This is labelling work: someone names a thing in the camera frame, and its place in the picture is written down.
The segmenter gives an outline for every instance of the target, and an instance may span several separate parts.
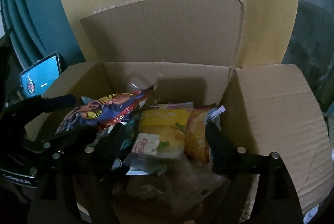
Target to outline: open cardboard box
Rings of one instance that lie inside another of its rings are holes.
[[[325,123],[295,65],[234,67],[245,8],[240,0],[147,0],[91,15],[81,22],[103,62],[70,66],[44,96],[71,93],[80,104],[81,96],[127,92],[142,80],[165,102],[223,103],[222,131],[249,152],[278,152],[305,213],[333,187]],[[68,111],[40,115],[26,126],[27,137],[54,132]],[[156,223],[117,208],[122,223]]]

